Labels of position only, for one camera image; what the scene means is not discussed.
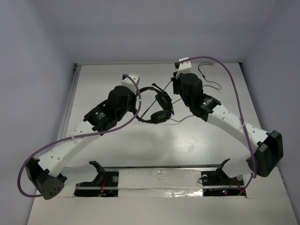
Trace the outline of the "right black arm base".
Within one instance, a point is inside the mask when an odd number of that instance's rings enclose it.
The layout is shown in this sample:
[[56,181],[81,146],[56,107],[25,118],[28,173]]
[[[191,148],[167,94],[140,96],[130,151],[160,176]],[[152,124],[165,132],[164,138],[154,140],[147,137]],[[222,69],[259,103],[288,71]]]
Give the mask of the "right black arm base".
[[244,188],[244,181],[238,181],[237,177],[229,178],[223,167],[230,159],[223,161],[214,171],[201,172],[198,183],[203,187],[203,196],[238,196]]

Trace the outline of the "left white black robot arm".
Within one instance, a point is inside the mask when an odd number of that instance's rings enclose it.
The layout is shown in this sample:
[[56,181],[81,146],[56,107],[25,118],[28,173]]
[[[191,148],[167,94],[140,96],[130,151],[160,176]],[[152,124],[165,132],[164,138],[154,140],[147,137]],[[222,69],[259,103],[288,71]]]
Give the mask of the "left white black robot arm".
[[47,150],[39,157],[31,156],[22,166],[29,180],[40,193],[50,200],[64,187],[78,183],[102,185],[106,182],[106,171],[97,161],[86,165],[68,167],[67,164],[90,143],[103,136],[122,129],[117,126],[127,112],[136,118],[142,106],[138,88],[116,86],[103,101],[89,111],[68,137],[44,146]]

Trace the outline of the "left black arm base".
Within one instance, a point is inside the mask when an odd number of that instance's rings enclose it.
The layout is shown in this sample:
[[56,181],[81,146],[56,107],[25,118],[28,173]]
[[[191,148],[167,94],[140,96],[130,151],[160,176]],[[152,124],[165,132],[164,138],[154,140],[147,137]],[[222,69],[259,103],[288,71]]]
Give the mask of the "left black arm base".
[[78,183],[75,187],[76,197],[118,197],[118,171],[106,171],[98,162],[90,161],[97,171],[90,182]]

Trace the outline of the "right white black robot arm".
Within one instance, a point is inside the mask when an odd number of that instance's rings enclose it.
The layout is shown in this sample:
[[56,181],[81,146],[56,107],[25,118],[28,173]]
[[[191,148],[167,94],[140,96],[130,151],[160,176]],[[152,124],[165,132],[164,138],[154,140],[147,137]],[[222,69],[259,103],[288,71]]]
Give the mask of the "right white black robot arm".
[[267,132],[243,122],[220,101],[203,92],[202,81],[196,74],[174,76],[171,81],[174,94],[181,96],[194,116],[222,129],[252,151],[244,157],[224,160],[217,169],[218,182],[227,184],[233,177],[251,173],[269,176],[284,155],[283,138],[278,131]]

